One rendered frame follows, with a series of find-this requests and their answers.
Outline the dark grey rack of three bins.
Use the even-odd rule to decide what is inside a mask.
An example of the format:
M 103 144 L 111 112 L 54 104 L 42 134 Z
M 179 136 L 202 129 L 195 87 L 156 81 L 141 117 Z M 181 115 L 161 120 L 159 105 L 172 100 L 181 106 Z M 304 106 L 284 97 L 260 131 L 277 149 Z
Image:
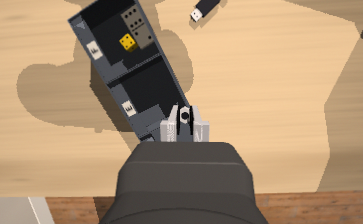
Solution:
M 119 42 L 127 33 L 133 37 L 121 14 L 135 3 L 154 42 L 129 52 Z M 190 105 L 140 2 L 96 0 L 67 22 L 139 141 L 161 141 L 160 123 L 173 106 Z

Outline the white domino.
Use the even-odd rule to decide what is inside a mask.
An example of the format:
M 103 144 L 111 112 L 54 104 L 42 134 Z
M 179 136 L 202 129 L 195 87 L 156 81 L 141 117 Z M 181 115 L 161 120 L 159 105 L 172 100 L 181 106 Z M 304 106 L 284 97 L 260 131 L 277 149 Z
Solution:
M 154 42 L 136 4 L 122 13 L 121 16 L 141 49 Z

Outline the white hex nut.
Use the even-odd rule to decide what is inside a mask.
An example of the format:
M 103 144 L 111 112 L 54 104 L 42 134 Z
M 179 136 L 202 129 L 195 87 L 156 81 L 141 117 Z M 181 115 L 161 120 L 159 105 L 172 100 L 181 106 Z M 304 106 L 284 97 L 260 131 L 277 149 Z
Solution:
M 180 109 L 180 121 L 183 123 L 187 123 L 190 121 L 190 109 L 187 107 L 183 107 Z

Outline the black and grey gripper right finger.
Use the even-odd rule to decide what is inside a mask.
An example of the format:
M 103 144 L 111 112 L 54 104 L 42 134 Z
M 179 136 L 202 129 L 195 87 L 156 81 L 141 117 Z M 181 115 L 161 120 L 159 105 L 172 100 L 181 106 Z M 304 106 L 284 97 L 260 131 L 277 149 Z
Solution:
M 202 121 L 197 105 L 190 105 L 190 133 L 193 142 L 209 142 L 210 124 Z

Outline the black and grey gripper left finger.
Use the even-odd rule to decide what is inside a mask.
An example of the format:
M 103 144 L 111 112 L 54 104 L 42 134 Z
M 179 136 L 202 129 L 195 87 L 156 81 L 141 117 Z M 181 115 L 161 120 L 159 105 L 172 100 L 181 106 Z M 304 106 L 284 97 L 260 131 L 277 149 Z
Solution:
M 177 135 L 180 132 L 180 105 L 174 105 L 168 120 L 160 123 L 161 141 L 177 142 Z

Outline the yellow die with black pips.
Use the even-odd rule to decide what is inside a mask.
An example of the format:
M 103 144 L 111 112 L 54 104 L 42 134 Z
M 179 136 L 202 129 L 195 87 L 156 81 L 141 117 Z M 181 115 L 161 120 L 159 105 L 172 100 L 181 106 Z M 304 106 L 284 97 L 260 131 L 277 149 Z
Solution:
M 138 47 L 138 44 L 133 39 L 132 36 L 129 34 L 126 34 L 121 40 L 120 43 L 123 45 L 123 47 L 126 49 L 126 51 L 132 52 L 134 49 Z

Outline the black usb stick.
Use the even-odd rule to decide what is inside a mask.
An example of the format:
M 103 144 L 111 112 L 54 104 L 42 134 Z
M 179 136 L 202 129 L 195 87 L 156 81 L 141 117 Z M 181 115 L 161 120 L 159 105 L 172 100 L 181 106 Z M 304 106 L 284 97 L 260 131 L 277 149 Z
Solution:
M 220 0 L 200 0 L 196 4 L 196 9 L 191 13 L 193 18 L 198 21 L 201 17 L 205 17 Z

